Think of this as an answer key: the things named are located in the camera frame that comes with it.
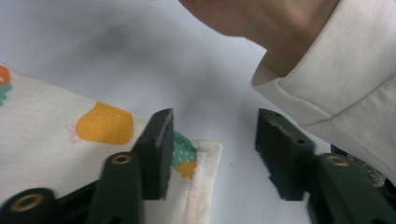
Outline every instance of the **white sleeve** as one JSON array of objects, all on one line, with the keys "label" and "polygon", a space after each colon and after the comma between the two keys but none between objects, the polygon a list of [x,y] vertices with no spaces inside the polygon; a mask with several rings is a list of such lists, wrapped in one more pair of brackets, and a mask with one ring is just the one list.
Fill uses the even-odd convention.
[{"label": "white sleeve", "polygon": [[341,0],[283,78],[259,65],[253,88],[305,130],[396,183],[396,1]]}]

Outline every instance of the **human hand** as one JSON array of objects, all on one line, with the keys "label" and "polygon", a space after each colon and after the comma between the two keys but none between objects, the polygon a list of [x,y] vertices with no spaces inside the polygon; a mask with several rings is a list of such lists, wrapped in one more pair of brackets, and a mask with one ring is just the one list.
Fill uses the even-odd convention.
[{"label": "human hand", "polygon": [[280,77],[303,58],[339,0],[180,0],[212,29],[267,49],[263,62]]}]

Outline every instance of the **cloth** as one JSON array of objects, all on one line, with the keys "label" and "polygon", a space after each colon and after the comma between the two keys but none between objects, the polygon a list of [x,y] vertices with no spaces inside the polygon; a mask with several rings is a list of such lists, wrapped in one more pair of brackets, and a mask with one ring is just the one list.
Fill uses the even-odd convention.
[{"label": "cloth", "polygon": [[[52,189],[60,198],[91,183],[146,124],[0,65],[0,203],[26,189]],[[146,223],[208,223],[222,145],[174,137],[166,201],[145,201]]]},{"label": "cloth", "polygon": [[395,59],[396,1],[342,0],[286,77],[260,64],[252,86],[396,183]]}]

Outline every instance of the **white table surface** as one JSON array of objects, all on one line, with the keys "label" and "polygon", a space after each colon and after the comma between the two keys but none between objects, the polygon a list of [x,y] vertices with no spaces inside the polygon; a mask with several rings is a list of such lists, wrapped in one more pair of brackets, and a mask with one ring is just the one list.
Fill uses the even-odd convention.
[{"label": "white table surface", "polygon": [[0,63],[146,119],[173,107],[177,131],[223,143],[213,224],[310,223],[304,202],[279,200],[254,150],[258,108],[277,110],[249,86],[264,52],[178,1],[0,2]]}]

